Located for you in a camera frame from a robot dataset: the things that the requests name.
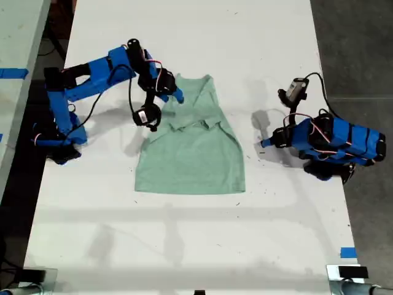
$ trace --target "green tank top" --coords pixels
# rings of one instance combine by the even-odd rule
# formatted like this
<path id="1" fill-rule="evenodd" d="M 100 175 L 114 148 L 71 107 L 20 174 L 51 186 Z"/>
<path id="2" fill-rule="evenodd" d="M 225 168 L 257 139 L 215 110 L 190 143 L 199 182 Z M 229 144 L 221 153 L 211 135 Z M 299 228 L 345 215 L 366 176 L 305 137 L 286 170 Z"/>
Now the green tank top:
<path id="1" fill-rule="evenodd" d="M 157 132 L 142 145 L 135 190 L 162 194 L 244 192 L 241 146 L 221 111 L 209 75 L 177 86 L 184 103 L 171 98 L 162 109 Z"/>

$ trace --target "gray floor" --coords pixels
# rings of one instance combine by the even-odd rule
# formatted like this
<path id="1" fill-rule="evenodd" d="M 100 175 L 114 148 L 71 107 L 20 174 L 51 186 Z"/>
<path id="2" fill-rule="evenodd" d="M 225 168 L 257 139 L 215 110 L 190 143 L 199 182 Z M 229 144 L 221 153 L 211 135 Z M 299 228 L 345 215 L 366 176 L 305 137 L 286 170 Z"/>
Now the gray floor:
<path id="1" fill-rule="evenodd" d="M 393 287 L 393 1 L 311 3 L 332 106 L 387 137 L 384 162 L 358 169 L 344 190 L 360 263 L 371 282 Z"/>

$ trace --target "table surface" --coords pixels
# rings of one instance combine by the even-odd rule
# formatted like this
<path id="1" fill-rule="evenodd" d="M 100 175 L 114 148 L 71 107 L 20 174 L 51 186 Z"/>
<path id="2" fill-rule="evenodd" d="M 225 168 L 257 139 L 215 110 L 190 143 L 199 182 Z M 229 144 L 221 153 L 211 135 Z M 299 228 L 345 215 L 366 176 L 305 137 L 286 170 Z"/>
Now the table surface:
<path id="1" fill-rule="evenodd" d="M 25 266 L 58 269 L 56 292 L 70 294 L 330 294 L 325 265 L 357 263 L 340 258 L 354 246 L 341 180 L 319 181 L 288 150 L 256 144 L 289 112 L 277 89 L 320 71 L 309 1 L 79 0 L 66 66 L 132 37 L 174 73 L 214 78 L 246 192 L 135 192 L 148 130 L 133 123 L 121 83 L 86 124 L 82 157 L 46 163 Z M 308 89 L 299 111 L 316 116 L 317 78 Z M 82 119 L 94 99 L 76 103 Z"/>
<path id="2" fill-rule="evenodd" d="M 0 0 L 0 68 L 28 69 L 0 79 L 0 202 L 8 179 L 50 0 Z"/>

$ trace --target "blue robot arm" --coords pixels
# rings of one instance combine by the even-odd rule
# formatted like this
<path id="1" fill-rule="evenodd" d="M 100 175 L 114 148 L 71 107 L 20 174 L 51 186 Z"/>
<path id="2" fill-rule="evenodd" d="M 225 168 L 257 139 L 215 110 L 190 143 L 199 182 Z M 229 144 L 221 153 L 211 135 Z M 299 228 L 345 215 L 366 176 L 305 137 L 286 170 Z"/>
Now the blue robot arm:
<path id="1" fill-rule="evenodd" d="M 138 126 L 149 127 L 156 131 L 161 120 L 161 110 L 154 104 L 157 96 L 164 102 L 168 96 L 174 96 L 183 103 L 182 91 L 177 88 L 174 76 L 165 68 L 157 68 L 148 51 L 144 50 L 137 39 L 131 39 L 127 45 L 110 50 L 106 57 L 89 63 L 77 65 L 60 71 L 58 68 L 46 68 L 45 87 L 47 90 L 53 123 L 33 127 L 33 141 L 36 146 L 47 147 L 49 157 L 56 163 L 63 164 L 70 159 L 80 157 L 73 144 L 87 141 L 84 122 L 80 122 L 74 110 L 69 110 L 69 102 L 99 94 L 91 112 L 102 93 L 125 80 L 131 80 L 139 74 L 138 85 L 146 92 L 146 100 L 141 109 L 134 110 L 131 97 L 129 103 L 133 120 Z M 88 76 L 77 85 L 76 78 Z"/>
<path id="2" fill-rule="evenodd" d="M 296 109 L 307 97 L 306 89 L 313 74 L 306 78 L 296 78 L 288 91 L 279 90 L 281 102 L 290 108 L 289 125 L 277 128 L 271 138 L 261 142 L 262 147 L 293 147 L 299 151 L 299 158 L 310 160 L 305 171 L 321 180 L 328 180 L 333 175 L 340 175 L 345 183 L 353 174 L 355 164 L 370 166 L 380 162 L 386 155 L 386 137 L 384 134 L 362 126 L 353 125 L 339 118 L 333 110 L 329 114 L 321 109 L 319 116 L 307 118 L 296 124 Z"/>

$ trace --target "blue tape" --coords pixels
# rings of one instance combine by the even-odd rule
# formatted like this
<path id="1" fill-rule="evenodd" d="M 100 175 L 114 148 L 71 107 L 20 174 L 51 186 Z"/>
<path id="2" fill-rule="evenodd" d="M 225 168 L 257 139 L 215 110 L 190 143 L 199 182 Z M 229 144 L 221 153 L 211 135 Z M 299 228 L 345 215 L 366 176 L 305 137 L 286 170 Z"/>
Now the blue tape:
<path id="1" fill-rule="evenodd" d="M 28 73 L 27 69 L 0 68 L 0 79 L 24 79 Z"/>
<path id="2" fill-rule="evenodd" d="M 354 247 L 341 247 L 341 258 L 357 258 L 356 249 Z"/>

